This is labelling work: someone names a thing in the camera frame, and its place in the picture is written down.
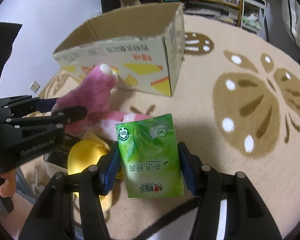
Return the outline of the person's left hand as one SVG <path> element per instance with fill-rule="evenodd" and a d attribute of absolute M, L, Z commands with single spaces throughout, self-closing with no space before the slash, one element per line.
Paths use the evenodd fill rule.
<path fill-rule="evenodd" d="M 0 186 L 1 197 L 12 197 L 16 192 L 16 169 L 0 174 L 0 178 L 4 180 Z"/>

